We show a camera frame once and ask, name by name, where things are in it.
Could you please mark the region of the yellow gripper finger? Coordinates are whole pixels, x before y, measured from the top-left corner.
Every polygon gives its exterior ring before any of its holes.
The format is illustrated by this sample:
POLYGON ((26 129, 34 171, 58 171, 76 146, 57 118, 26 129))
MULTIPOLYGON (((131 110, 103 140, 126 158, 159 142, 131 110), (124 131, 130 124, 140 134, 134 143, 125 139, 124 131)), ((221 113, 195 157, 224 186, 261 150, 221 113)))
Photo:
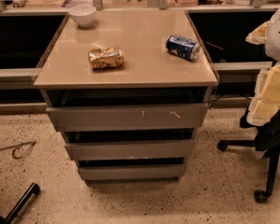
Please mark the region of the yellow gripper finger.
POLYGON ((254 45, 264 44, 266 42, 267 28, 268 22, 266 21, 251 33, 249 33, 245 38, 245 41, 254 45))
POLYGON ((254 126, 269 122, 280 109, 280 63, 269 70, 261 69, 255 96, 248 107, 246 121, 254 126))

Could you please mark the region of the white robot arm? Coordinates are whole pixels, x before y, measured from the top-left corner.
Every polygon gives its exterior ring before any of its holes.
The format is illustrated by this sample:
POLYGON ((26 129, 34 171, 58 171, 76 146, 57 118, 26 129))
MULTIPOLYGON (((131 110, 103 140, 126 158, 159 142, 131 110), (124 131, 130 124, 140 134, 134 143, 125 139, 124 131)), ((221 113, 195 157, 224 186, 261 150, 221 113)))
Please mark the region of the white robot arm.
POLYGON ((263 44, 265 54, 276 61, 269 70, 260 70, 255 96, 251 100, 246 116, 249 124, 262 126, 280 109, 280 8, 269 21, 249 33, 245 41, 254 45, 263 44))

